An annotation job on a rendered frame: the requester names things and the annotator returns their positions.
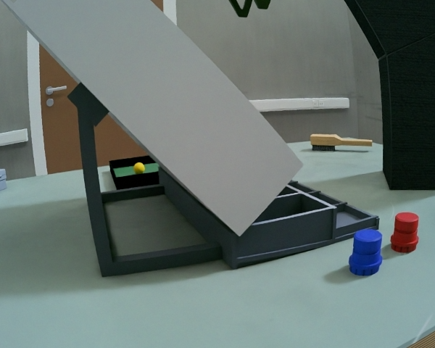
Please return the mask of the wooden-handled wire brush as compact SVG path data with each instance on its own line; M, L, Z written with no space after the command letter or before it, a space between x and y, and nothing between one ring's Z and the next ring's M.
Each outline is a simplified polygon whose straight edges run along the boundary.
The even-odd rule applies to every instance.
M335 146L372 146L372 140L342 139L337 135L312 134L310 145L313 151L334 151Z

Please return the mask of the red plug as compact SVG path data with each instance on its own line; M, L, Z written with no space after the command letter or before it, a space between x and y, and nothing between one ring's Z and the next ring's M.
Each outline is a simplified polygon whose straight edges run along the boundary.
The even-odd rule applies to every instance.
M415 213L401 212L395 216L394 234L391 235L391 248L395 252L413 252L418 244L419 217Z

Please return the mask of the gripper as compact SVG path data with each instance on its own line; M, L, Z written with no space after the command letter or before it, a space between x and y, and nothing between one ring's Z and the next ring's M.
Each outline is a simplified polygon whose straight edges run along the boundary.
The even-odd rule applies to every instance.
M254 0L258 9L267 9L271 0ZM229 0L238 17L247 17L249 14L252 0L245 0L244 7L241 9L237 0Z

